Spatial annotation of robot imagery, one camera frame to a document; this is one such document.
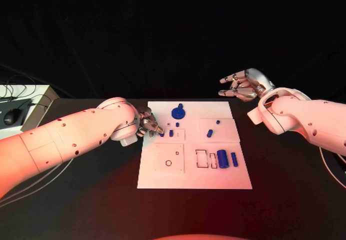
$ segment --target robotic arm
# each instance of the robotic arm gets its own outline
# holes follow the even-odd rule
[[[150,108],[121,97],[0,140],[0,198],[32,176],[95,149],[111,138],[123,146],[146,132],[163,133]]]
[[[306,140],[323,149],[346,155],[346,105],[326,100],[311,100],[296,89],[277,88],[254,68],[219,80],[232,82],[229,90],[218,94],[238,97],[244,102],[260,97],[258,107],[248,112],[254,124],[261,122],[277,135],[299,132]]]

